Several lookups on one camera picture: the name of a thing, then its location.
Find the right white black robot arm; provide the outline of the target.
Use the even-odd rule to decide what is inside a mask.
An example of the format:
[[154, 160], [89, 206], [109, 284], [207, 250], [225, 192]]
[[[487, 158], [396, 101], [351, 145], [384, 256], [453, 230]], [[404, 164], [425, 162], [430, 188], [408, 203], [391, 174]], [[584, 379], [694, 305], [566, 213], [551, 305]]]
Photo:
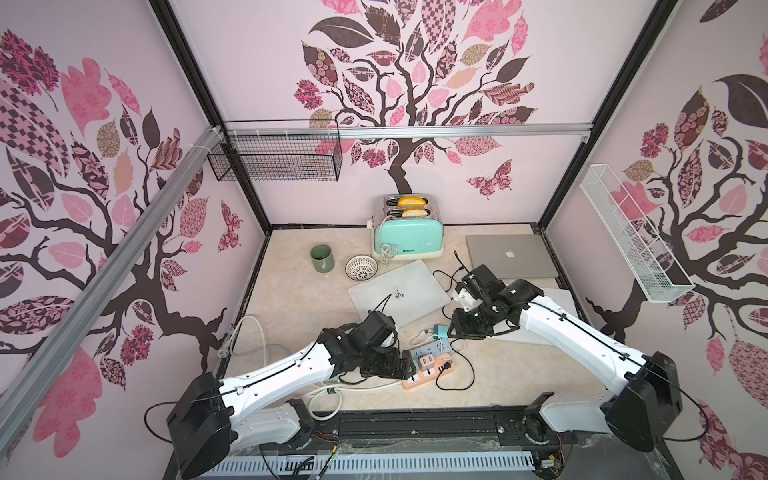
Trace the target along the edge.
[[509, 332], [525, 330], [546, 340], [603, 384], [605, 393], [592, 399], [541, 395], [525, 413], [532, 439], [549, 432], [610, 433], [637, 451], [651, 452], [682, 411], [671, 358], [606, 336], [527, 280], [505, 284], [481, 265], [458, 281], [453, 298], [460, 306], [451, 317], [450, 337], [492, 338], [503, 323]]

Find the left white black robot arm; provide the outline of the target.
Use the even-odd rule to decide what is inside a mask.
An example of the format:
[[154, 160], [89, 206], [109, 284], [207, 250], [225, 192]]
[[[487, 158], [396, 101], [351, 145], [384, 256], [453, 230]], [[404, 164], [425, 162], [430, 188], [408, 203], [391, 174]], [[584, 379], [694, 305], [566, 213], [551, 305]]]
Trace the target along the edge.
[[360, 323], [325, 328], [309, 346], [250, 373], [223, 380], [198, 376], [166, 419], [179, 477], [196, 478], [233, 450], [302, 446], [315, 421], [295, 392], [352, 371], [393, 380], [415, 373], [392, 317], [372, 311]]

